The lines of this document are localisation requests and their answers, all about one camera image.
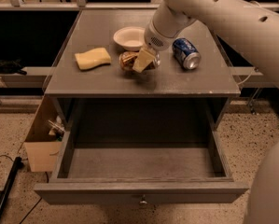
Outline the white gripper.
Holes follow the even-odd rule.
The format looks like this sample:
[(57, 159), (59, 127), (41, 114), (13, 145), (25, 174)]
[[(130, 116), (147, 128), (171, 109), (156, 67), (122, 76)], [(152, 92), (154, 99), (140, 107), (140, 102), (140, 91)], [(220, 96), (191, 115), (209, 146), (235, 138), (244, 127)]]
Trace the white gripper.
[(142, 73), (156, 59), (156, 51), (168, 49), (175, 38), (176, 28), (170, 22), (151, 20), (144, 32), (146, 44), (152, 48), (141, 48), (134, 61), (133, 70)]

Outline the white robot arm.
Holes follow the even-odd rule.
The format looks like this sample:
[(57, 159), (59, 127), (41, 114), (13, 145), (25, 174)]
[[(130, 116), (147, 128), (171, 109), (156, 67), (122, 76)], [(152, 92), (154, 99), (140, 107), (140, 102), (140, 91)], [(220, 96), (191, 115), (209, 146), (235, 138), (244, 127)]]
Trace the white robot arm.
[[(279, 14), (244, 0), (162, 0), (145, 30), (146, 44), (165, 50), (201, 21), (279, 89)], [(279, 224), (279, 141), (254, 178), (244, 224)]]

